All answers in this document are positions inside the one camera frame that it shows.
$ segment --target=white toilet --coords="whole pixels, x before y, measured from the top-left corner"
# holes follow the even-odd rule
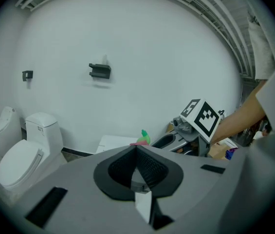
[[[0,116],[0,156],[21,141],[19,117],[15,109],[5,107]]]
[[[67,163],[61,150],[63,140],[57,120],[46,113],[26,118],[27,140],[14,145],[0,162],[0,184],[23,193]]]

